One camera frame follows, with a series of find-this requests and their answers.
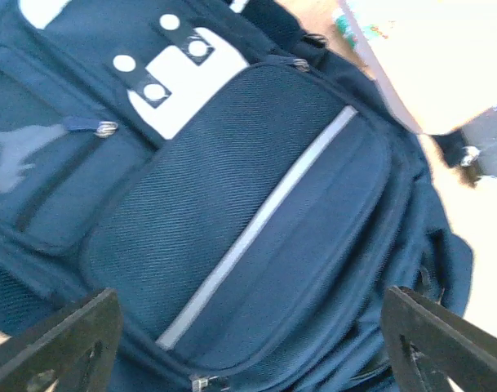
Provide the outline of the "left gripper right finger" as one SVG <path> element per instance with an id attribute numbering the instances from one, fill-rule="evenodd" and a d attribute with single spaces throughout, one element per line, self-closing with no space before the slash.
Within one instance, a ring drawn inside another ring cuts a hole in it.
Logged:
<path id="1" fill-rule="evenodd" d="M 384 297 L 381 329 L 401 391 L 497 391 L 497 338 L 407 287 Z"/>

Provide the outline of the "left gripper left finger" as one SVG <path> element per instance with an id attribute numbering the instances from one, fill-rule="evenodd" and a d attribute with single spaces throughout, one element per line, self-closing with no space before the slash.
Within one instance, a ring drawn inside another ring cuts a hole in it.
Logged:
<path id="1" fill-rule="evenodd" d="M 0 391 L 106 391 L 122 325 L 111 288 L 64 307 L 0 344 Z"/>

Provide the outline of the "navy blue backpack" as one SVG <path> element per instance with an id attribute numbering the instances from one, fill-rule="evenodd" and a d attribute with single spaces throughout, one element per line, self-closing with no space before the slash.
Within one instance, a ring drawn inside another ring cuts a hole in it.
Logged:
<path id="1" fill-rule="evenodd" d="M 0 1 L 0 332 L 110 287 L 112 391 L 394 391 L 384 294 L 461 315 L 417 137 L 274 1 Z"/>

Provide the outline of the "orange treehouse book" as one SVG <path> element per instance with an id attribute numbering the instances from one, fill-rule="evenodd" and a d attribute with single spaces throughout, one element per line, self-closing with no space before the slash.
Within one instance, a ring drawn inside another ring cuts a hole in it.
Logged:
<path id="1" fill-rule="evenodd" d="M 341 1 L 391 112 L 444 135 L 497 105 L 497 1 Z"/>

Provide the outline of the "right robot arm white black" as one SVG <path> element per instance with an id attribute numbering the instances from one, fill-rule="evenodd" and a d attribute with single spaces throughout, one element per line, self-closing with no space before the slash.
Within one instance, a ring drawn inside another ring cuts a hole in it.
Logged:
<path id="1" fill-rule="evenodd" d="M 485 178 L 497 178 L 497 104 L 446 135 L 432 137 L 443 161 L 459 171 L 474 188 Z"/>

